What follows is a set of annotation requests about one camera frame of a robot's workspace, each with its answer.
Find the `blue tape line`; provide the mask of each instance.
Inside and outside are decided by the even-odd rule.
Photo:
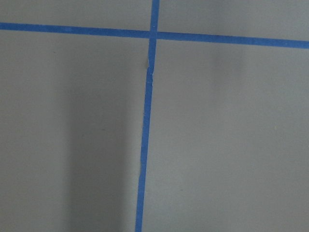
[[[154,14],[152,15],[157,15],[158,10],[159,9],[154,9]],[[157,39],[161,40],[196,41],[196,42],[209,42],[209,43],[222,43],[222,44],[225,43],[246,44],[246,45],[309,49],[309,41],[226,36],[226,35],[176,33],[176,32],[157,32],[156,30],[154,30],[154,28],[157,28],[158,22],[156,20],[153,20],[153,22],[154,23],[152,24],[150,31],[85,28],[85,27],[70,27],[70,26],[40,25],[40,24],[19,24],[19,23],[3,23],[3,22],[0,22],[0,30],[116,36],[116,37],[129,37],[129,38],[151,38],[155,36],[157,37]]]
[[[226,36],[226,35],[205,35],[205,34],[190,34],[190,33],[175,33],[175,32],[158,32],[157,39],[309,49],[309,41],[267,39],[267,38]]]
[[[101,35],[101,36],[105,35],[105,36],[117,36],[117,37],[132,37],[132,38],[149,38],[149,34],[150,34],[149,31],[143,31],[143,30],[84,28],[84,27],[1,23],[1,22],[0,22],[0,29],[1,30],[80,34],[80,35]]]
[[[135,232],[141,232],[142,220],[143,220],[149,126],[150,126],[151,101],[152,101],[152,92],[153,92],[153,73],[154,73],[154,68],[155,68],[154,63],[155,63],[156,34],[157,34],[157,28],[158,28],[159,4],[160,4],[160,0],[153,0],[152,10],[151,10],[150,38],[149,38],[149,47],[148,47],[149,67],[147,69],[146,87],[145,87],[144,119],[143,119],[143,131],[142,131],[142,137],[141,137],[140,177],[139,177],[139,186],[138,186],[138,193],[137,193]]]

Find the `vertical blue tape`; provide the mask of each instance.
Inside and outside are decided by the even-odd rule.
[[[139,186],[138,186],[138,194],[137,194],[135,232],[141,232],[142,230],[159,4],[160,4],[159,0],[152,1],[150,36],[149,36],[149,47],[148,47],[149,66],[148,66],[147,75],[146,75],[144,118],[143,118],[143,129],[142,129],[141,150],[140,150],[140,177],[139,177]]]

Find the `horizontal blue tape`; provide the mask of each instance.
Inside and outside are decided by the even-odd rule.
[[[131,38],[149,38],[151,36],[151,32],[145,30],[86,28],[86,27],[19,24],[19,23],[3,23],[3,22],[0,22],[0,30],[35,31],[35,32],[116,36],[116,37],[131,37]],[[231,43],[231,44],[309,49],[309,41],[300,41],[300,40],[282,40],[282,39],[268,39],[268,38],[256,38],[256,37],[207,35],[207,34],[191,34],[191,33],[176,33],[176,32],[157,32],[156,37],[157,39],[161,40],[196,41],[196,42],[209,42],[209,43],[222,43],[222,44]]]
[[[132,37],[132,38],[149,38],[149,31],[143,31],[143,30],[84,28],[84,27],[19,24],[19,23],[0,23],[0,29],[1,30],[80,34],[80,35],[101,35],[101,36],[117,36],[117,37]]]
[[[309,41],[267,39],[267,38],[226,36],[226,35],[205,35],[205,34],[190,34],[190,33],[175,33],[175,32],[158,32],[157,39],[309,49]]]

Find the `blue tape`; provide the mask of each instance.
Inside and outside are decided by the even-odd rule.
[[[83,27],[19,24],[19,23],[0,23],[0,29],[1,30],[80,34],[80,35],[132,37],[132,38],[149,38],[149,34],[150,34],[149,31],[143,31],[143,30],[83,28]]]
[[[157,20],[153,20],[154,15],[158,15],[159,9],[153,9],[152,26],[150,31],[144,30],[127,30],[127,29],[106,29],[106,28],[85,28],[40,24],[19,24],[19,23],[1,23],[0,30],[17,30],[17,31],[34,31],[34,32],[50,32],[80,35],[99,35],[99,36],[116,36],[130,38],[152,38],[156,37],[161,40],[178,40],[178,41],[196,41],[222,44],[246,44],[259,46],[274,47],[290,47],[309,49],[309,41],[300,40],[282,40],[267,39],[255,37],[226,36],[226,35],[207,35],[207,34],[191,34],[176,32],[157,32]]]
[[[309,41],[266,39],[266,38],[226,36],[226,35],[205,35],[205,34],[190,34],[190,33],[175,33],[175,32],[158,32],[157,39],[309,49]]]
[[[143,130],[142,130],[142,137],[141,137],[140,177],[139,177],[139,186],[138,186],[138,193],[137,193],[135,232],[141,232],[142,220],[143,220],[149,126],[150,126],[151,101],[152,101],[152,92],[153,92],[153,73],[155,69],[154,63],[155,63],[156,34],[157,34],[157,28],[158,28],[159,4],[160,4],[159,0],[153,0],[152,10],[151,10],[150,37],[149,37],[149,47],[148,47],[149,66],[147,69],[146,87],[145,87],[144,119],[143,119]]]

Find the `gray surface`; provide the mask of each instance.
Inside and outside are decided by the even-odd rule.
[[[159,41],[143,232],[307,232],[309,50]]]
[[[0,22],[148,30],[151,0],[1,0]]]
[[[148,41],[0,37],[0,231],[134,231]]]
[[[162,0],[159,31],[309,40],[309,1]]]

